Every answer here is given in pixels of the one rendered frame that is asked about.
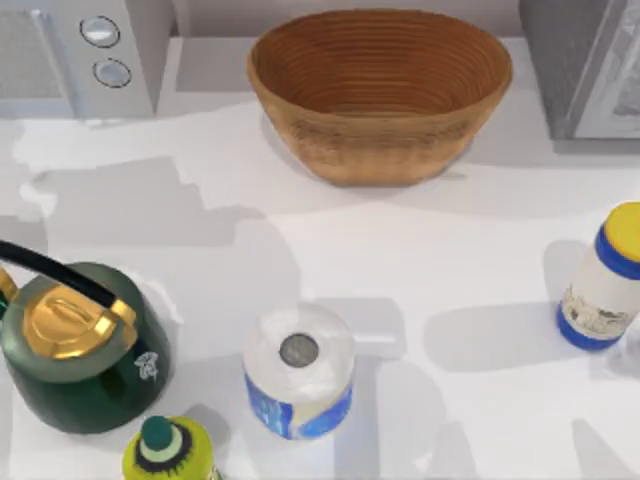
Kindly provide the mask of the white paper roll blue wrapper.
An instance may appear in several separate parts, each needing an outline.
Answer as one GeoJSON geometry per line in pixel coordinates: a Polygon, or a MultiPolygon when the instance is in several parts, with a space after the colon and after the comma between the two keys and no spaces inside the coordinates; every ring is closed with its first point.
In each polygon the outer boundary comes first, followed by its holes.
{"type": "Polygon", "coordinates": [[[259,318],[246,337],[242,366],[251,410],[282,438],[321,437],[350,411],[355,340],[320,305],[299,303],[259,318]]]}

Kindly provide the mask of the brown woven basket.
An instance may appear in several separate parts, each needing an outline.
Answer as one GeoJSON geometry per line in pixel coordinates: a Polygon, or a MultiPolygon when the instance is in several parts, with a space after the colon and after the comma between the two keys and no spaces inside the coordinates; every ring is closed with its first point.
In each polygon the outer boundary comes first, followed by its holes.
{"type": "Polygon", "coordinates": [[[443,172],[513,77],[506,47],[423,10],[309,14],[252,45],[248,80],[280,139],[337,186],[402,187],[443,172]]]}

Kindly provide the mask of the yellow-green bottle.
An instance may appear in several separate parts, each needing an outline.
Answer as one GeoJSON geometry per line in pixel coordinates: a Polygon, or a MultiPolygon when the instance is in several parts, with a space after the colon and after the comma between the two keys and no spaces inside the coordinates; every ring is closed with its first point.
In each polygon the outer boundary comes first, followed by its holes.
{"type": "Polygon", "coordinates": [[[207,430],[186,416],[151,416],[128,443],[123,480],[223,480],[207,430]]]}

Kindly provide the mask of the green and gold kettle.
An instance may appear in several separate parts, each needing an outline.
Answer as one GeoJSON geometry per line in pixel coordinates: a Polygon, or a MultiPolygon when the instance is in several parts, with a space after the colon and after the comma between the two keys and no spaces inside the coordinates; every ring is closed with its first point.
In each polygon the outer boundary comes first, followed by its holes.
{"type": "Polygon", "coordinates": [[[141,415],[172,369],[169,338],[134,281],[0,240],[0,359],[27,407],[71,434],[141,415]]]}

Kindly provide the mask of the round microwave knob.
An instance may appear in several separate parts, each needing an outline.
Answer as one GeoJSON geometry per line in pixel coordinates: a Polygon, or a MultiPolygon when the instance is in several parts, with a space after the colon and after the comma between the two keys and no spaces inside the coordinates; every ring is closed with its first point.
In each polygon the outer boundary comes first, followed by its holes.
{"type": "Polygon", "coordinates": [[[97,48],[111,48],[120,40],[118,25],[106,16],[83,19],[79,29],[83,39],[97,48]]]}
{"type": "Polygon", "coordinates": [[[111,89],[126,87],[132,80],[129,67],[123,62],[107,58],[93,65],[94,78],[103,86],[111,89]]]}

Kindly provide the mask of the white jar yellow lid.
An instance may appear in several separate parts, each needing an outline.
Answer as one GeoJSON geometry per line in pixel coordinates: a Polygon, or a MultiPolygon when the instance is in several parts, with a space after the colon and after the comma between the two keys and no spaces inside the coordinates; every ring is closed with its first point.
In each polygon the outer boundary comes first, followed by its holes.
{"type": "Polygon", "coordinates": [[[604,350],[640,315],[640,201],[616,206],[599,227],[556,309],[574,346],[604,350]]]}

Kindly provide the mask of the pale microwave oven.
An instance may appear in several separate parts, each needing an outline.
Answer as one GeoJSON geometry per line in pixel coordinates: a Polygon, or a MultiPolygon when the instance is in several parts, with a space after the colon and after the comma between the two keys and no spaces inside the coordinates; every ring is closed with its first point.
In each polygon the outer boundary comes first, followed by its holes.
{"type": "Polygon", "coordinates": [[[0,119],[139,119],[155,115],[177,27],[173,0],[0,0],[0,119]],[[120,29],[111,48],[80,34],[106,16],[120,29]],[[107,58],[132,73],[124,88],[101,85],[107,58]]]}

